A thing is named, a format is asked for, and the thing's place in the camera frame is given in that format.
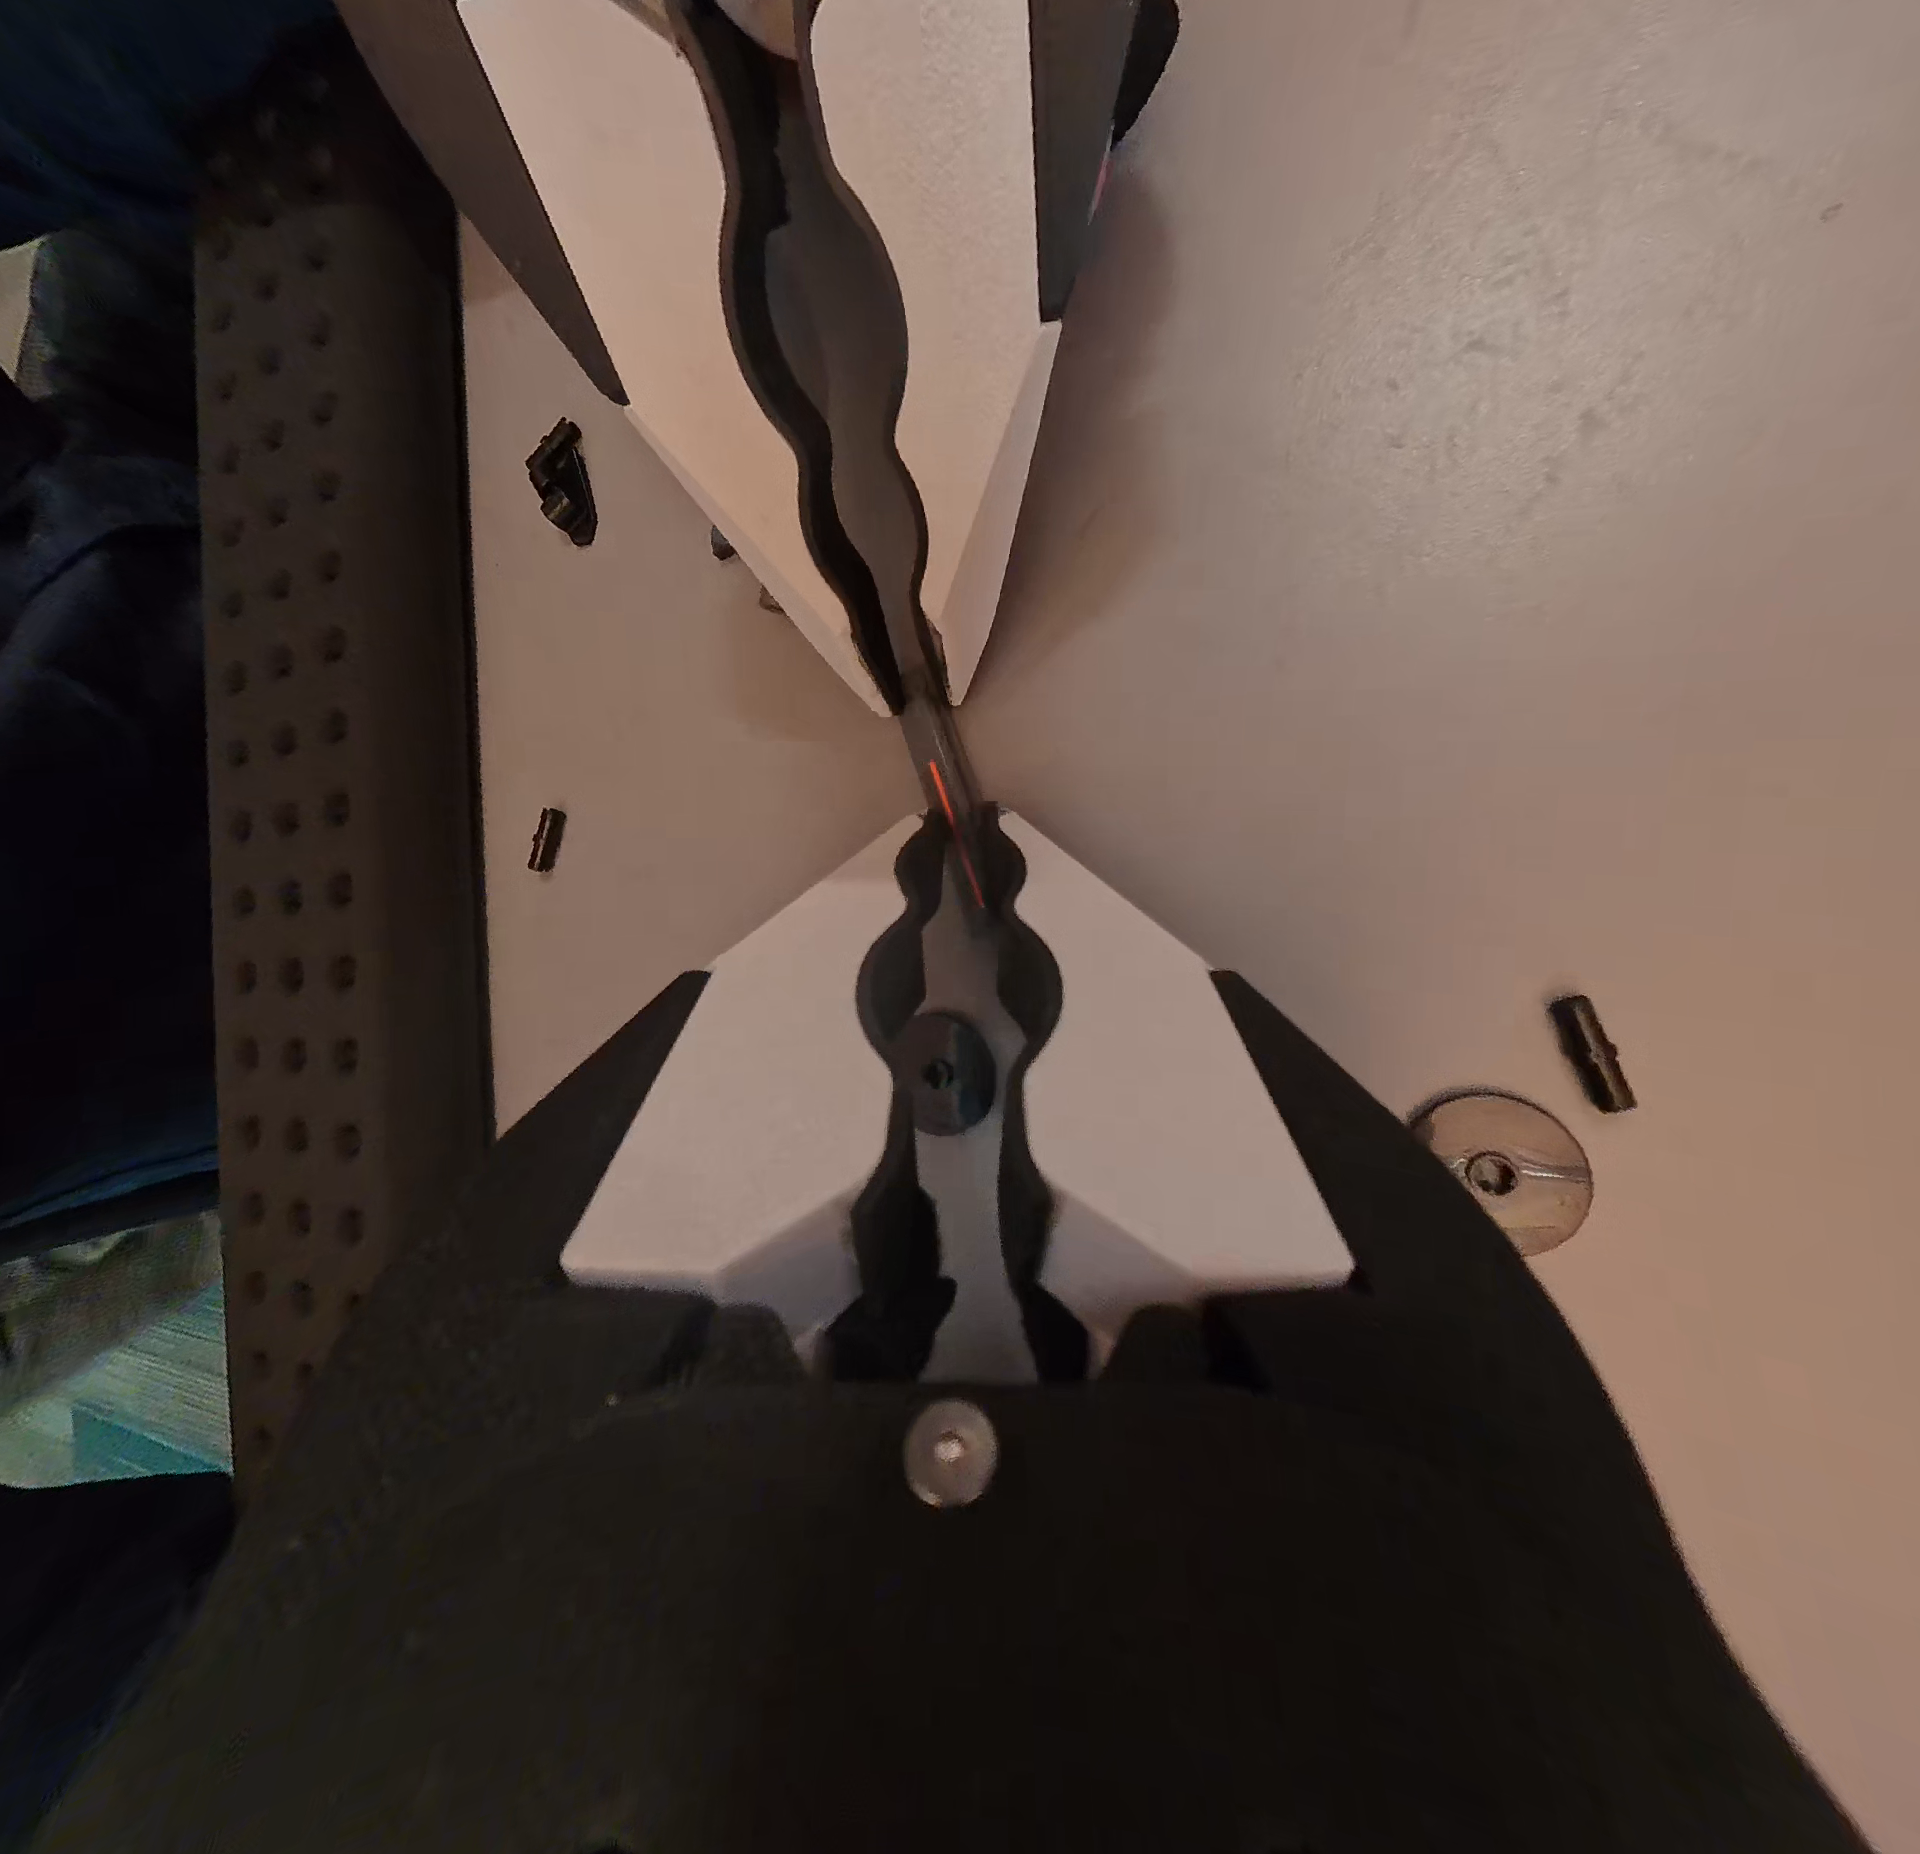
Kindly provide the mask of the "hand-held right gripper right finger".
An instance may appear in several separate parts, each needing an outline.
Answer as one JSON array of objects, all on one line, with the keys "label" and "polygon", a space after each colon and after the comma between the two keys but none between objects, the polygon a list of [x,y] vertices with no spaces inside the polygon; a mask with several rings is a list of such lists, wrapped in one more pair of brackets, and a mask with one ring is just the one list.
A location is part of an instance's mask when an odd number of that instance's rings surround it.
[{"label": "hand-held right gripper right finger", "polygon": [[991,945],[959,926],[959,1013],[995,1063],[995,1102],[959,1138],[959,1360],[1034,1362],[1003,1262],[999,1148],[1013,1069],[1049,1204],[1038,1291],[1099,1362],[1150,1304],[1337,1289],[1354,1258],[1260,1080],[1211,969],[1013,810],[1024,864],[1009,903],[1051,953],[1043,1040],[997,994]]}]

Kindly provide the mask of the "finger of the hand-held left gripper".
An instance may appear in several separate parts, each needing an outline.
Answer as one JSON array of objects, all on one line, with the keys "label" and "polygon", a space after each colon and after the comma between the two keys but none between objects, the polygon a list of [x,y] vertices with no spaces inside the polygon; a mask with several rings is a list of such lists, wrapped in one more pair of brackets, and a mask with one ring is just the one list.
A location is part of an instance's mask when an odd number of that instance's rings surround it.
[{"label": "finger of the hand-held left gripper", "polygon": [[766,272],[785,224],[754,46],[710,0],[453,0],[629,423],[879,716],[899,662]]},{"label": "finger of the hand-held left gripper", "polygon": [[831,162],[899,284],[897,446],[924,509],[922,610],[961,702],[1059,344],[1038,305],[1028,0],[824,0],[810,58]]}]

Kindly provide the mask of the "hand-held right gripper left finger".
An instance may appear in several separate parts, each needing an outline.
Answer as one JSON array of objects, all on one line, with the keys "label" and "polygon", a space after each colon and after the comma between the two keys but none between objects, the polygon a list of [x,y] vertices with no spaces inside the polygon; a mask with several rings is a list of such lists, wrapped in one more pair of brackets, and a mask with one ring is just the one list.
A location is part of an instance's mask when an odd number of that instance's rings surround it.
[{"label": "hand-held right gripper left finger", "polygon": [[588,1291],[696,1295],[841,1327],[858,1360],[934,1335],[934,1206],[885,1042],[858,1011],[874,945],[912,915],[905,816],[708,965],[634,1119],[563,1243]]}]

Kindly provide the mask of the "black round lego disc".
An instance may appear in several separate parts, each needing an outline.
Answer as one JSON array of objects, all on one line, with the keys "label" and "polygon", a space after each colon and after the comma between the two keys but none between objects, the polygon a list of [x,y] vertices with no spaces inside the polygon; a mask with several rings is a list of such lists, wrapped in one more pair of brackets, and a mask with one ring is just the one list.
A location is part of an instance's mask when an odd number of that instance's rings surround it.
[{"label": "black round lego disc", "polygon": [[1420,1106],[1408,1131],[1524,1258],[1568,1243],[1592,1212],[1586,1150],[1561,1119],[1522,1096],[1451,1090]]},{"label": "black round lego disc", "polygon": [[889,1063],[918,1134],[957,1138],[993,1109],[995,1053],[964,1013],[920,1009],[899,1028]]}]

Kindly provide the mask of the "long grey lego assembly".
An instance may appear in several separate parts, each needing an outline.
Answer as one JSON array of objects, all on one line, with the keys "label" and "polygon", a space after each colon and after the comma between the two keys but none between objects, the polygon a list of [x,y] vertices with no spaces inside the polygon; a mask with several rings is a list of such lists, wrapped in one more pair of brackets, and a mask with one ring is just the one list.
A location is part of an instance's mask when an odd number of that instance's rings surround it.
[{"label": "long grey lego assembly", "polygon": [[[939,664],[918,610],[924,509],[897,446],[906,324],[899,286],[874,226],[825,151],[793,124],[779,145],[791,222],[769,247],[783,288],[781,338],[818,398],[831,438],[831,490],[872,577],[885,644],[899,673],[899,737],[926,837],[897,862],[912,915],[891,926],[860,969],[858,1011],[885,1059],[920,1009],[961,1011],[961,924],[997,951],[984,907],[978,797],[947,708]],[[825,1333],[829,1372],[847,1380],[1026,1383],[1034,1362],[961,1362],[961,1136],[918,1134],[918,1181],[934,1206],[934,1335],[918,1364],[858,1360],[841,1327]]]}]

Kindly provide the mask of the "black lego clip assembly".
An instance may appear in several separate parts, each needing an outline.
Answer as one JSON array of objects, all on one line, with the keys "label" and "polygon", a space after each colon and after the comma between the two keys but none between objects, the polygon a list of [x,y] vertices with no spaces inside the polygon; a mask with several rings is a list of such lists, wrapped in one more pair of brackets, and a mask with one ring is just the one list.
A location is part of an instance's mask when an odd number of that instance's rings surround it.
[{"label": "black lego clip assembly", "polygon": [[596,502],[590,486],[582,430],[571,419],[555,421],[526,455],[526,477],[540,500],[540,517],[575,548],[596,538]]}]

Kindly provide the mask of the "dark perforated panel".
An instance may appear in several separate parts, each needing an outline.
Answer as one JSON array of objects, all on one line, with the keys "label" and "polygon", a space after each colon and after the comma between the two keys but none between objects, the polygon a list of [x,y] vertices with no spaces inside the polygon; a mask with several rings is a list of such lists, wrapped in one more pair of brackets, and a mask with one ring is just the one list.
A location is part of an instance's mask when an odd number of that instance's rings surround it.
[{"label": "dark perforated panel", "polygon": [[349,43],[204,143],[206,783],[235,1482],[492,1140],[457,218]]}]

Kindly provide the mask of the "person's dark blue clothing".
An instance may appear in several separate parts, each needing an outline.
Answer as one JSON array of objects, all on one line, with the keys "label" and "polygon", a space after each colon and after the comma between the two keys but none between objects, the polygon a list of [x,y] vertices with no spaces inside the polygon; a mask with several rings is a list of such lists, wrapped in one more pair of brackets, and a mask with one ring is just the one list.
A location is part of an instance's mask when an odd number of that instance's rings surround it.
[{"label": "person's dark blue clothing", "polygon": [[1,0],[1,1216],[208,1194],[196,149],[330,0]]}]

